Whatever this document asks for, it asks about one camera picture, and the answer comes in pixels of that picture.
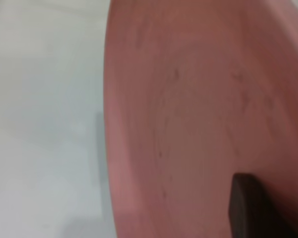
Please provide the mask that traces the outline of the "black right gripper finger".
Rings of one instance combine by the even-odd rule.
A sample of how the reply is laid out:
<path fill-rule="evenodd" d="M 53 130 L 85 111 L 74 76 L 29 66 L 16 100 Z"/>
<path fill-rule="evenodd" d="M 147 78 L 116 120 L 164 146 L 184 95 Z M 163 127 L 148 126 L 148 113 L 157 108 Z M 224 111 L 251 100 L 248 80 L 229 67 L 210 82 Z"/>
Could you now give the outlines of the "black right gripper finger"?
<path fill-rule="evenodd" d="M 295 230 L 281 216 L 262 183 L 252 174 L 233 175 L 228 216 L 233 238 L 295 237 Z"/>

